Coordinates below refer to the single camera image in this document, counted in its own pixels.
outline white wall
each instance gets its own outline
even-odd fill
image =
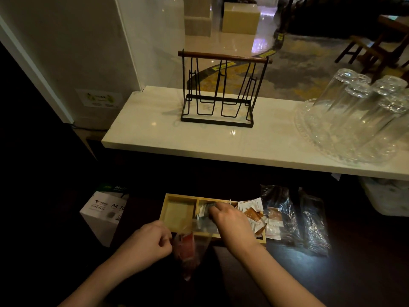
[[[117,4],[141,87],[168,87],[181,76],[177,51],[184,48],[183,0],[117,0]]]
[[[0,16],[76,125],[108,128],[119,110],[85,107],[75,88],[140,90],[115,0],[0,0]]]

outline white cardboard box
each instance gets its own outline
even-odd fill
[[[96,191],[81,209],[82,217],[103,246],[110,246],[125,205],[125,199]]]

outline white marble countertop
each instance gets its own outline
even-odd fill
[[[192,103],[191,108],[196,106],[196,101]],[[381,165],[345,165],[321,154],[294,125],[298,103],[259,97],[253,128],[189,123],[180,120],[182,89],[147,86],[131,94],[102,144],[111,149],[409,180],[407,150]]]

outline dark wooden desk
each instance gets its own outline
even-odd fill
[[[247,200],[259,196],[259,184],[276,184],[289,187],[297,206],[297,189],[301,186],[325,201],[330,256],[309,256],[268,240],[271,255],[328,306],[408,305],[409,219],[377,213],[355,176],[343,175],[338,182],[321,172],[144,153],[132,156],[132,160],[134,164],[159,163],[173,175],[152,172],[135,180],[135,194],[131,194],[115,233],[114,249],[141,225],[159,218],[166,192]],[[174,169],[181,168],[180,162],[185,167],[178,173]],[[121,158],[120,163],[127,162]],[[125,167],[124,174],[132,168]],[[126,280],[108,299],[138,305],[141,295],[155,305],[268,306],[257,285],[222,246],[209,249],[189,283],[181,278],[170,256]]]

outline wooden handle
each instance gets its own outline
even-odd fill
[[[177,55],[181,57],[182,51],[178,51]],[[230,55],[222,55],[222,54],[196,53],[193,51],[185,51],[183,52],[183,56],[192,57],[192,58],[228,60],[228,61],[245,61],[245,62],[255,62],[255,63],[265,63],[265,61],[267,60],[267,58],[260,58],[260,57],[241,57],[241,56],[230,56]]]

